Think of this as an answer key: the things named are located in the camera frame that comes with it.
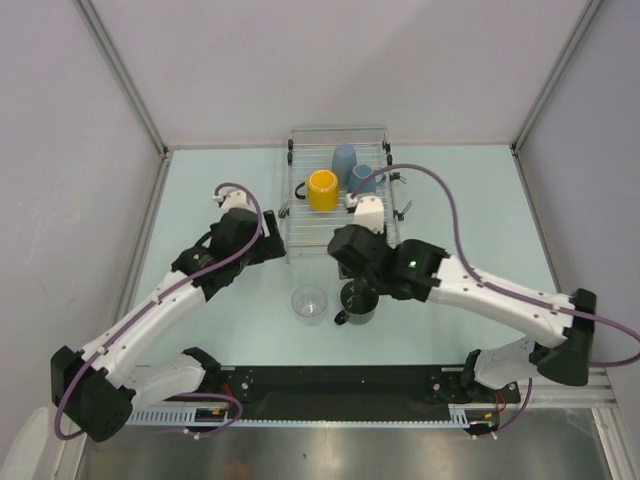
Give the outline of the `grey ceramic mug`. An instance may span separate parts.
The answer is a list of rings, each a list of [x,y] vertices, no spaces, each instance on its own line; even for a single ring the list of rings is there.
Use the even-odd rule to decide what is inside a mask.
[[[379,298],[375,289],[366,282],[348,281],[340,291],[341,310],[334,317],[334,323],[338,326],[348,323],[357,326],[365,325],[374,317]]]

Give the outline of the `clear octagonal glass cup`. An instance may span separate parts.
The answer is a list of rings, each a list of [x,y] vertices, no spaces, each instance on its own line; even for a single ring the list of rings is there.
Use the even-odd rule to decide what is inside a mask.
[[[297,288],[291,297],[291,306],[298,320],[305,326],[314,326],[322,321],[327,308],[326,292],[315,285]]]

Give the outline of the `yellow ceramic mug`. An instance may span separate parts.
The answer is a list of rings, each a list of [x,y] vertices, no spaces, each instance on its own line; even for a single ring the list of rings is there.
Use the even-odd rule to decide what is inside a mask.
[[[316,170],[294,189],[294,196],[306,200],[314,211],[332,211],[339,201],[339,180],[330,170]]]

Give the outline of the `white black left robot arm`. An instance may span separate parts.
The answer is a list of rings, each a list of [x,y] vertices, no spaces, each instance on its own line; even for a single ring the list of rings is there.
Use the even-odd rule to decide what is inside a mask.
[[[276,215],[234,207],[172,263],[153,292],[117,324],[80,350],[61,347],[51,358],[54,432],[71,419],[96,442],[113,437],[132,413],[172,398],[225,403],[221,366],[198,347],[170,362],[138,368],[140,357],[173,326],[230,285],[248,266],[284,257]]]

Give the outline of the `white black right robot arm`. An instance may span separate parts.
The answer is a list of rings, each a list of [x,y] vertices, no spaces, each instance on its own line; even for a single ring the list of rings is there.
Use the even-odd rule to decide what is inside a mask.
[[[379,295],[461,308],[522,333],[512,343],[468,354],[461,388],[473,401],[538,376],[573,387],[589,380],[595,333],[589,317],[597,301],[589,290],[549,294],[469,273],[440,247],[416,239],[392,247],[384,234],[355,224],[336,229],[327,252],[346,277],[364,281]]]

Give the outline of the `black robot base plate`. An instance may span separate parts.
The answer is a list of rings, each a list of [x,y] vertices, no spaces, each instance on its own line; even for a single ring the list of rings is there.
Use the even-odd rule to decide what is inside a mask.
[[[243,407],[283,411],[296,405],[340,412],[427,405],[516,405],[521,396],[510,382],[498,391],[469,379],[460,366],[226,366],[205,377],[202,393],[230,391]]]

